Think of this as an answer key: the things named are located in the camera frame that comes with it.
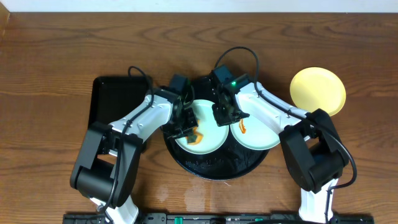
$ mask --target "white backdrop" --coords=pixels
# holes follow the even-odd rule
[[[398,0],[0,0],[11,12],[398,12]]]

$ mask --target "white plate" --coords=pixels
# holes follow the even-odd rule
[[[243,119],[246,133],[243,134],[239,123],[231,124],[231,132],[244,147],[253,150],[270,149],[280,143],[279,136],[254,116]]]
[[[203,135],[203,139],[199,144],[193,146],[188,145],[185,137],[176,139],[177,144],[187,152],[208,154],[217,150],[225,142],[229,128],[228,126],[217,126],[211,109],[213,104],[208,100],[195,100],[192,103],[193,112],[199,120],[197,132]]]

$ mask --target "circular black plate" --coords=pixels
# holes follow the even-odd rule
[[[192,85],[197,100],[216,101],[208,77],[192,81]],[[167,139],[167,137],[167,134],[164,134],[167,149],[177,163],[192,174],[210,180],[241,177],[256,168],[268,154],[268,150],[256,151],[242,146],[235,140],[231,130],[220,148],[204,155],[189,153],[175,140]]]

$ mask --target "yellow plate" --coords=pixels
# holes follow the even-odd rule
[[[294,104],[313,112],[318,108],[330,116],[337,114],[346,101],[346,90],[341,80],[324,68],[306,68],[293,77],[290,95]]]

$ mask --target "wooden table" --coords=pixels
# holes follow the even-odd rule
[[[174,73],[209,73],[228,48],[261,61],[261,82],[291,102],[289,83],[306,67],[335,72],[346,87],[333,122],[356,159],[357,182],[333,209],[398,219],[398,15],[396,14],[41,14],[13,13],[0,43],[0,222],[60,223],[93,212],[69,186],[88,122],[91,84],[138,65],[166,85]],[[234,72],[252,57],[231,52]],[[345,168],[340,183],[351,178]],[[157,131],[141,156],[132,197],[143,210],[297,211],[300,189],[280,146],[250,174],[208,181],[183,170]]]

